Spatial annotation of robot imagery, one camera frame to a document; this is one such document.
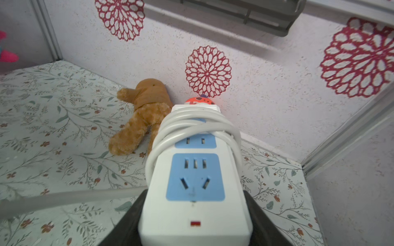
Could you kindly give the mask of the brown plush toy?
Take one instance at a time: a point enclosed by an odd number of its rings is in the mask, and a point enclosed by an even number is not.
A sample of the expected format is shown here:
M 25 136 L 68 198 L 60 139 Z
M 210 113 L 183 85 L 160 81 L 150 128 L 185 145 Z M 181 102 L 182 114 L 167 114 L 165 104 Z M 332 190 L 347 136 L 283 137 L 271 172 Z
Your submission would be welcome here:
M 110 139 L 109 152 L 113 155 L 131 154 L 150 131 L 149 154 L 162 120 L 173 107 L 165 84 L 156 79 L 145 79 L 134 89 L 119 90 L 117 98 L 133 104 L 134 112 L 125 127 Z

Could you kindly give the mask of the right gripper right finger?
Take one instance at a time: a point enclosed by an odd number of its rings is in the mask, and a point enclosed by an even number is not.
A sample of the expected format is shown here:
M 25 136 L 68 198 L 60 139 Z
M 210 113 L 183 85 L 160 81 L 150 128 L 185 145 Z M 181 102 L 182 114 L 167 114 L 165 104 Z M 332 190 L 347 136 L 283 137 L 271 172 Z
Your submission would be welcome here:
M 249 246 L 292 246 L 247 191 L 244 196 L 253 225 Z

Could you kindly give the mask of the white power strip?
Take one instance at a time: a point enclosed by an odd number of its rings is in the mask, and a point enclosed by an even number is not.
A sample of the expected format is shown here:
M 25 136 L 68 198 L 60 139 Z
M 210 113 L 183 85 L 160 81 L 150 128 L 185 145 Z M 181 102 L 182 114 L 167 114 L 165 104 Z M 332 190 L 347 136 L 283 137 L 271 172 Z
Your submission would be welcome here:
M 144 246 L 247 246 L 240 131 L 214 105 L 175 105 L 146 160 Z

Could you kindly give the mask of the upper pink white plush doll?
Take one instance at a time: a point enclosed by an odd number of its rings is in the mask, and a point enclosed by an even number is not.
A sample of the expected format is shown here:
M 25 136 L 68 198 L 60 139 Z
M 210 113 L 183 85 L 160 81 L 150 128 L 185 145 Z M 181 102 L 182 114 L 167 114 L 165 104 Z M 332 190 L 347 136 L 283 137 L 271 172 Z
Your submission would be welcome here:
M 15 63 L 19 60 L 19 57 L 17 54 L 12 53 L 8 50 L 4 50 L 1 48 L 1 57 L 0 61 L 4 63 Z

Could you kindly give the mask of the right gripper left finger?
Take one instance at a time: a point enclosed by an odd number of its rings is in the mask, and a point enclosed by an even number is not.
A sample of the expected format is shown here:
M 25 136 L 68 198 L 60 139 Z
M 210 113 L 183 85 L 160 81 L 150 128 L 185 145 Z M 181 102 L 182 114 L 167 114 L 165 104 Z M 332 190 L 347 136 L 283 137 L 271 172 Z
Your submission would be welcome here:
M 144 190 L 99 246 L 141 246 L 138 225 L 148 190 Z

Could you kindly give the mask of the red shark plush toy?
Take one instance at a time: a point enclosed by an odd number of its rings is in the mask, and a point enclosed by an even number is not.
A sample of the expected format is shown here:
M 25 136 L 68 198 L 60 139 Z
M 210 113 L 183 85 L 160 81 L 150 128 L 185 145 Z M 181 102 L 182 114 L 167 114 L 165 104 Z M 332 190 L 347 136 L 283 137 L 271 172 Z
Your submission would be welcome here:
M 186 105 L 197 105 L 197 104 L 205 104 L 205 105 L 215 105 L 215 103 L 205 95 L 199 97 L 192 97 L 185 102 Z

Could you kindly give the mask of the grey wall shelf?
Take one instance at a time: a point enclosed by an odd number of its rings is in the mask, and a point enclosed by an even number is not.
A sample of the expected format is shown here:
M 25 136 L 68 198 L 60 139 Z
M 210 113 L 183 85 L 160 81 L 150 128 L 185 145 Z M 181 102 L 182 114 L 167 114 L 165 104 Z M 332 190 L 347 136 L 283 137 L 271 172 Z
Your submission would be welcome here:
M 216 24 L 207 19 L 216 16 L 285 37 L 305 6 L 306 1 L 146 1 L 145 9 L 166 11 L 213 26 Z

